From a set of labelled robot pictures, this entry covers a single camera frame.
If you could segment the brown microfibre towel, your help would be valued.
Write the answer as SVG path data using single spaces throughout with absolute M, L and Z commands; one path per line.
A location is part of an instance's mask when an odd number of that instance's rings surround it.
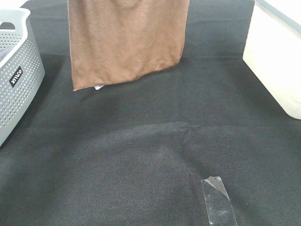
M 67 7 L 75 91 L 134 81 L 181 60 L 187 0 L 70 0 Z

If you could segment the black table cloth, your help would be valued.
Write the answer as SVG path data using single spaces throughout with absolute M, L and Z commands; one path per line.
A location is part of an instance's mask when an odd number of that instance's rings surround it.
M 254 2 L 192 0 L 180 63 L 72 90 L 67 2 L 31 0 L 45 68 L 0 149 L 3 226 L 206 226 L 221 177 L 240 226 L 301 223 L 301 122 L 242 60 Z

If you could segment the clear adhesive tape strip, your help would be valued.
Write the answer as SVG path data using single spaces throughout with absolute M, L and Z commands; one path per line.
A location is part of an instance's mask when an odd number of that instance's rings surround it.
M 210 226 L 237 226 L 230 198 L 220 177 L 201 180 Z

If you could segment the grey perforated laundry basket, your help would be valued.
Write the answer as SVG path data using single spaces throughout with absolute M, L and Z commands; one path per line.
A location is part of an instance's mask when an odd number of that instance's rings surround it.
M 40 52 L 25 8 L 0 10 L 0 21 L 13 29 L 1 29 L 0 142 L 4 143 L 34 99 L 45 76 Z

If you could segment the white plastic storage bin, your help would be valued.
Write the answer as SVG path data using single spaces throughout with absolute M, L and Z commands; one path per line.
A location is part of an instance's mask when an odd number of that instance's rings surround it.
M 301 118 L 301 2 L 256 0 L 243 60 L 292 118 Z

